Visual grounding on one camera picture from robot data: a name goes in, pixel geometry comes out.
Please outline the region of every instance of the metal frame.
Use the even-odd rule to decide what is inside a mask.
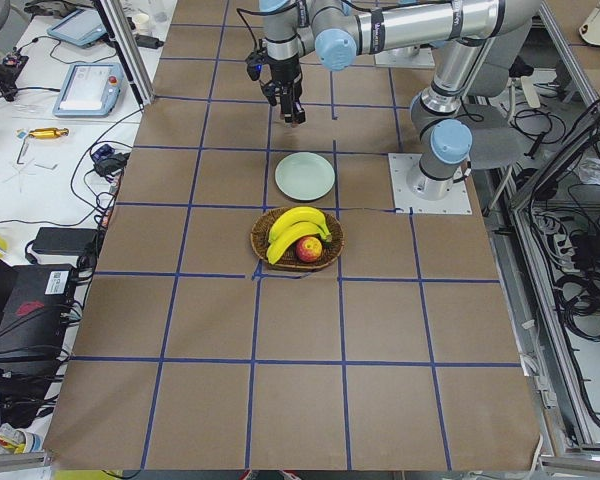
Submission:
[[[48,467],[50,464],[51,456],[47,452],[0,455],[0,473]]]
[[[540,465],[547,473],[564,473],[583,477],[600,478],[600,460],[590,457],[540,457]]]
[[[560,29],[545,2],[542,4],[540,14],[583,99],[587,103],[592,103],[598,98],[598,94],[589,83],[589,80],[580,68],[577,60],[573,57],[565,38],[560,32]],[[529,202],[531,202],[534,185],[536,185],[541,178],[547,178],[562,169],[567,160],[581,147],[585,140],[586,139],[583,138],[581,142],[577,142],[568,148],[562,155],[562,158],[557,162],[548,163],[545,167],[539,169],[530,181],[512,196],[510,200],[510,210],[522,248],[525,252],[527,268],[533,279],[533,289],[545,319],[546,328],[553,344],[553,350],[557,358],[558,366],[564,378],[571,400],[571,406],[573,407],[573,413],[579,430],[577,432],[580,437],[579,441],[584,448],[600,449],[600,442],[594,440],[591,422],[588,418],[584,401],[580,395],[577,376],[571,364],[568,347],[560,327],[560,321],[553,307],[553,294],[551,288],[547,287],[547,285],[549,285],[549,278],[544,270],[544,260],[532,237],[526,212]],[[582,459],[573,458],[565,458],[564,460],[565,462],[568,461],[573,463],[573,465],[580,465],[578,462],[582,461]],[[588,464],[588,470],[583,467],[583,470],[580,470],[580,473],[582,473],[582,471],[591,472],[591,468],[598,464],[598,462],[594,460],[588,461],[592,462]]]
[[[120,0],[93,0],[93,5],[113,42],[138,105],[149,105],[155,98],[155,92]]]

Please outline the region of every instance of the red apple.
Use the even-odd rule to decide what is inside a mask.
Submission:
[[[322,242],[316,237],[302,237],[296,243],[296,255],[301,262],[315,262],[322,255]]]

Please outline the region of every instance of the light green plate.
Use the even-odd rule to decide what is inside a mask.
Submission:
[[[276,167],[276,185],[286,196],[308,202],[333,188],[336,175],[331,164],[310,152],[293,153]]]

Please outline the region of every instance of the wicker basket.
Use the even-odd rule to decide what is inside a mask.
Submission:
[[[262,215],[251,229],[251,247],[255,254],[265,265],[276,270],[290,271],[315,271],[331,265],[340,256],[344,247],[344,234],[340,222],[336,218],[324,212],[327,220],[327,227],[331,232],[331,243],[322,243],[322,255],[318,260],[312,263],[304,263],[296,257],[294,246],[292,245],[282,255],[275,265],[267,261],[267,248],[269,248],[269,229],[273,223],[287,210],[293,207],[275,208]]]

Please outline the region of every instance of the yellow banana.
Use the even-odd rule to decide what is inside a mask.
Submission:
[[[284,252],[293,245],[296,240],[308,235],[320,235],[322,230],[313,222],[298,222],[291,225],[280,234],[267,249],[267,260],[272,265],[278,263]]]
[[[298,222],[311,222],[320,227],[320,238],[325,242],[331,241],[331,232],[327,220],[320,210],[307,205],[294,207],[284,212],[269,229],[269,243],[276,241],[284,231]]]

